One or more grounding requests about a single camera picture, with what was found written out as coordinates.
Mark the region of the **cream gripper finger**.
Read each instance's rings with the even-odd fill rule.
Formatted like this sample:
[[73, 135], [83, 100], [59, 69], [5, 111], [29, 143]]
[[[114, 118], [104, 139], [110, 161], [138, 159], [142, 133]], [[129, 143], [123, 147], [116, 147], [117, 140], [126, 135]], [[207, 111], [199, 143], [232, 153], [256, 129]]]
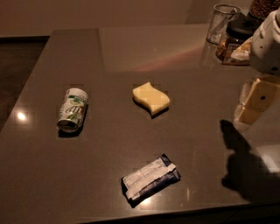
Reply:
[[262, 112], [238, 105], [234, 112], [233, 124], [238, 130], [247, 130], [261, 116]]
[[263, 76], [257, 78], [248, 93], [244, 106], [263, 112], [280, 97], [280, 78]]

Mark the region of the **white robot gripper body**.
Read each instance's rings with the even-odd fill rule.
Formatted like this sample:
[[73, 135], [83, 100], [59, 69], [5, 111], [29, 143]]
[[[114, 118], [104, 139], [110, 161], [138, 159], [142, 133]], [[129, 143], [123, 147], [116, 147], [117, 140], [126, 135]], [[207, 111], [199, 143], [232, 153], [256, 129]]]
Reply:
[[255, 31], [249, 62], [260, 73], [280, 75], [280, 7], [272, 11]]

